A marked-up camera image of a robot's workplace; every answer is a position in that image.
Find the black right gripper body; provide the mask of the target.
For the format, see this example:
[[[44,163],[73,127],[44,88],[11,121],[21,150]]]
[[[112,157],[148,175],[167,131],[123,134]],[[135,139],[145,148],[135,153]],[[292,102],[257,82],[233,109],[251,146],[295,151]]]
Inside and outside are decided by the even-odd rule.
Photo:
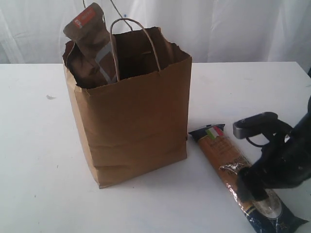
[[[311,177],[310,114],[305,114],[293,128],[275,119],[264,124],[261,133],[269,143],[250,167],[250,174],[262,188],[293,188]]]

